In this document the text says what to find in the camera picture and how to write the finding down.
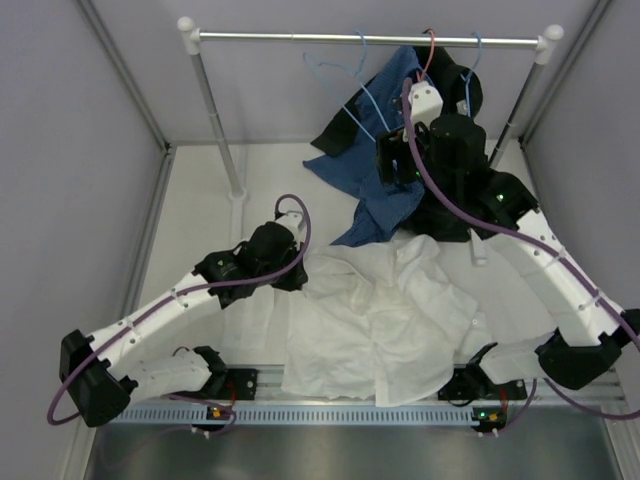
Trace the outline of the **white shirt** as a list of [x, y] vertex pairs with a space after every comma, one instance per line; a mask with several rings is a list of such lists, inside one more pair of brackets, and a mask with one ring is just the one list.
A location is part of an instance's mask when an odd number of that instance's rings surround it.
[[228, 307], [218, 343], [233, 364], [369, 365], [391, 378], [453, 368], [479, 312], [438, 263], [430, 237], [327, 246], [305, 261], [299, 291], [263, 287]]

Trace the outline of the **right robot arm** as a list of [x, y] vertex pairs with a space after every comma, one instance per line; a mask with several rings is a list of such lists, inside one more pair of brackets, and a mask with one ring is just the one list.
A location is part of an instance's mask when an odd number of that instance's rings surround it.
[[639, 312], [624, 310], [594, 285], [552, 232], [539, 204], [515, 175], [489, 165], [486, 134], [459, 114], [403, 126], [375, 137], [375, 177], [424, 194], [410, 229], [436, 240], [464, 242], [473, 234], [509, 266], [511, 278], [536, 296], [549, 322], [542, 333], [479, 347], [465, 384], [487, 397], [501, 384], [543, 378], [572, 391], [610, 370], [639, 334]]

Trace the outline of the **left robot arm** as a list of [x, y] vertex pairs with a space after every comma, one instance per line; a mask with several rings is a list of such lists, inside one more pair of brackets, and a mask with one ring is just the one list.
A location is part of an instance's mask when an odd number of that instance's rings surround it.
[[307, 280], [302, 256], [308, 234], [296, 211], [279, 214], [235, 248], [208, 254], [158, 299], [89, 335], [61, 341], [59, 377], [85, 425], [103, 426], [128, 406], [184, 394], [213, 399], [223, 393], [228, 368], [210, 346], [165, 359], [149, 353], [201, 319], [269, 286], [300, 289]]

